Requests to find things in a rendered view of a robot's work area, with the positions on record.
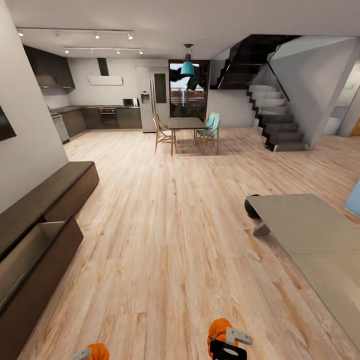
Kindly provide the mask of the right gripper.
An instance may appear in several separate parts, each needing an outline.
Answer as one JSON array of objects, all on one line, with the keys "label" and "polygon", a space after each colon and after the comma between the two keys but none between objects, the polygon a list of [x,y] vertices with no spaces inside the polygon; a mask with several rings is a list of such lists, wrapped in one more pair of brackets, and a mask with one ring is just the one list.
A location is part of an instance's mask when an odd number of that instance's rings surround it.
[{"label": "right gripper", "polygon": [[245,349],[226,344],[224,341],[218,339],[210,342],[210,352],[213,353],[213,360],[223,352],[224,347],[236,350],[239,354],[239,360],[247,360],[247,351]]}]

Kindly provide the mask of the cauldron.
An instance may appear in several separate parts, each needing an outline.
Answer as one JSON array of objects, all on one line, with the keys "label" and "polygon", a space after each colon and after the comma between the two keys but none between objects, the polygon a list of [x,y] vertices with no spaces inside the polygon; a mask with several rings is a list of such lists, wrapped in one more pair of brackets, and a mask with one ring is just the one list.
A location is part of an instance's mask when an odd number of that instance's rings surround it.
[{"label": "cauldron", "polygon": [[254,210],[254,208],[251,206],[251,204],[249,203],[249,201],[246,199],[245,202],[244,202],[244,207],[245,207],[245,210],[248,212],[248,216],[250,218],[261,218],[260,216],[258,216],[258,214],[256,213],[256,211]]}]

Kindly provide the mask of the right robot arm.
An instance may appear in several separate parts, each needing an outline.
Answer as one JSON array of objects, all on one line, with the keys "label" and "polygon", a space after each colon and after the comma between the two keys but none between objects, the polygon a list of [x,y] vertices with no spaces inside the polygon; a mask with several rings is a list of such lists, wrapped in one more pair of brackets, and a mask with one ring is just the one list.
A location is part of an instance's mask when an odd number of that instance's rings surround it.
[{"label": "right robot arm", "polygon": [[213,353],[213,360],[247,360],[247,351],[235,346],[235,341],[253,345],[253,338],[247,332],[226,327],[226,343],[215,339],[210,342],[210,352]]}]

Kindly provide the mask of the pumpkin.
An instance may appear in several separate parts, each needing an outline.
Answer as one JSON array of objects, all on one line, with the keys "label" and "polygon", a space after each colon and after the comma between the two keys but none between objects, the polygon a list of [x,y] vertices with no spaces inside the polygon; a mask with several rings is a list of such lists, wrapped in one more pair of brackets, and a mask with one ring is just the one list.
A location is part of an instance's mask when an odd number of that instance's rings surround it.
[{"label": "pumpkin", "polygon": [[109,360],[110,352],[103,343],[92,343],[88,348],[91,348],[92,354],[86,360]]},{"label": "pumpkin", "polygon": [[[219,340],[219,341],[226,343],[227,327],[232,328],[233,326],[226,318],[222,317],[222,318],[215,320],[208,330],[208,336],[207,336],[208,353],[209,353],[210,357],[212,358],[212,360],[213,360],[214,353],[210,352],[210,344],[214,340]],[[234,346],[239,347],[239,342],[235,340]]]}]

